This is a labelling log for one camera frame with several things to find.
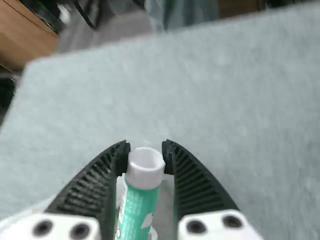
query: gray mat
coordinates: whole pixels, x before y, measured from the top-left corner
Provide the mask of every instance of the gray mat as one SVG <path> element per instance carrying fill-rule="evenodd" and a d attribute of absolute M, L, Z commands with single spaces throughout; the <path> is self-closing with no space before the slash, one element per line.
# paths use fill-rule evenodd
<path fill-rule="evenodd" d="M 33 62 L 0 134 L 0 217 L 115 141 L 169 138 L 266 239 L 319 239 L 319 43 L 315 3 Z"/>

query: screw hole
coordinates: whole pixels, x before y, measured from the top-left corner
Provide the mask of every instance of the screw hole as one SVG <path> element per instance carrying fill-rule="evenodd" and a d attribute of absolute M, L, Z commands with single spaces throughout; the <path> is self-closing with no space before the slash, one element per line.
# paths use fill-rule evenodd
<path fill-rule="evenodd" d="M 52 222 L 49 220 L 44 220 L 39 222 L 33 229 L 33 235 L 36 237 L 42 237 L 47 235 L 52 229 Z"/>
<path fill-rule="evenodd" d="M 198 220 L 192 220 L 188 222 L 186 228 L 190 233 L 193 234 L 202 234 L 207 231 L 206 226 Z"/>
<path fill-rule="evenodd" d="M 75 225 L 71 230 L 71 238 L 74 240 L 82 240 L 85 239 L 89 234 L 89 227 L 87 224 L 81 223 Z"/>
<path fill-rule="evenodd" d="M 223 218 L 223 223 L 226 227 L 229 227 L 229 228 L 241 228 L 242 227 L 241 220 L 235 216 L 225 216 Z"/>

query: wooden cabinet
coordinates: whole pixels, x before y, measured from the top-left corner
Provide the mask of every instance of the wooden cabinet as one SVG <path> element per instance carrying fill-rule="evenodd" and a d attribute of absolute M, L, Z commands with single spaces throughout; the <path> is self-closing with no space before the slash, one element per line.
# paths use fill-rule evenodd
<path fill-rule="evenodd" d="M 18 0 L 0 0 L 0 65 L 17 70 L 50 55 L 58 40 L 45 23 Z"/>
<path fill-rule="evenodd" d="M 218 0 L 220 17 L 227 18 L 257 12 L 261 0 Z"/>

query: tube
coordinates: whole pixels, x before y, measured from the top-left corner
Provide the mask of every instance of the tube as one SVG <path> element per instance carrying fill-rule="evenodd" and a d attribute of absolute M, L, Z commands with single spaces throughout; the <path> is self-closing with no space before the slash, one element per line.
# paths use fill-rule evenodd
<path fill-rule="evenodd" d="M 164 169 L 162 154 L 153 148 L 139 147 L 129 153 L 116 240 L 148 239 Z"/>

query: white cap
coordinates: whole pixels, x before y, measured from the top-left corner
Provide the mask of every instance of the white cap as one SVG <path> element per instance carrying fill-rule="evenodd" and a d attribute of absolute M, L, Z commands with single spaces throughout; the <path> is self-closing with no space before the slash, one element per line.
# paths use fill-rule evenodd
<path fill-rule="evenodd" d="M 148 240 L 158 240 L 158 233 L 152 226 L 149 231 Z"/>
<path fill-rule="evenodd" d="M 154 189 L 162 182 L 165 165 L 160 152 L 150 147 L 138 147 L 129 152 L 125 180 L 137 189 Z"/>

